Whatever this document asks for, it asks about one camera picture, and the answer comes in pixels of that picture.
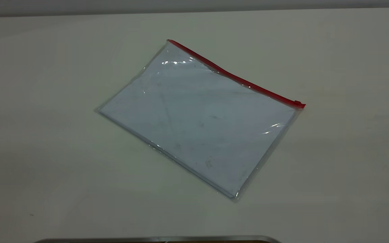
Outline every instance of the table surface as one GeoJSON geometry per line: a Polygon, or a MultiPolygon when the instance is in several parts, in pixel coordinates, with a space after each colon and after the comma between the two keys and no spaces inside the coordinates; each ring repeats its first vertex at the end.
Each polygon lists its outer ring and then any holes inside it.
{"type": "Polygon", "coordinates": [[[389,9],[0,18],[0,243],[389,242],[389,9]],[[94,112],[166,39],[306,108],[234,203],[94,112]]]}

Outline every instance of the zipper track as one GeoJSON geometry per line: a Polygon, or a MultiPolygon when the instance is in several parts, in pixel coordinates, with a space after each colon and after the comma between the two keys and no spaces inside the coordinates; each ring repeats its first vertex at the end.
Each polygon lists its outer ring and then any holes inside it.
{"type": "Polygon", "coordinates": [[[304,109],[304,106],[306,106],[305,104],[295,100],[289,100],[283,96],[280,96],[274,92],[271,92],[267,89],[264,89],[260,86],[257,86],[256,84],[253,84],[253,83],[250,83],[249,81],[245,80],[245,79],[242,79],[240,77],[237,77],[233,74],[231,74],[230,72],[222,69],[221,67],[219,67],[218,65],[216,65],[215,63],[211,62],[210,60],[206,59],[205,57],[202,57],[201,55],[197,54],[196,52],[188,49],[187,47],[181,45],[180,43],[174,41],[174,40],[168,40],[168,42],[172,43],[173,45],[175,45],[176,47],[182,49],[183,51],[187,52],[188,54],[192,55],[193,57],[195,57],[197,60],[203,62],[204,64],[214,68],[216,71],[218,71],[220,74],[232,79],[233,81],[237,82],[237,83],[240,83],[242,84],[243,86],[246,86],[247,88],[250,87],[250,89],[254,89],[256,91],[258,91],[259,93],[262,93],[268,97],[271,97],[277,101],[280,101],[286,105],[289,105],[289,106],[292,106],[294,108],[298,108],[298,109],[304,109]]]}

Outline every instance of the white table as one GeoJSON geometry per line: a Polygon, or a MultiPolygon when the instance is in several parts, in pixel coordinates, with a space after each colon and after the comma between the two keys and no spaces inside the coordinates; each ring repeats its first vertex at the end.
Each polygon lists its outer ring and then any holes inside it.
{"type": "Polygon", "coordinates": [[[0,18],[0,243],[389,242],[389,9],[0,18]],[[174,39],[307,103],[238,203],[94,109],[174,39]]]}

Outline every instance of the white wall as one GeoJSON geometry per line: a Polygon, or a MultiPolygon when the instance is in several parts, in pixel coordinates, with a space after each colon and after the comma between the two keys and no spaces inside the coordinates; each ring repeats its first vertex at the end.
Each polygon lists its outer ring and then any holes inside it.
{"type": "Polygon", "coordinates": [[[0,0],[0,16],[389,7],[389,0],[0,0]]]}

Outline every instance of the transparent plastic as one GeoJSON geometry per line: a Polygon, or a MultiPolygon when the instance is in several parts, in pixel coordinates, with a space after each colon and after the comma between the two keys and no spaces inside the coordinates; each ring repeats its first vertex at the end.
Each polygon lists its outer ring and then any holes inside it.
{"type": "Polygon", "coordinates": [[[236,199],[303,108],[168,40],[99,112],[236,199]]]}

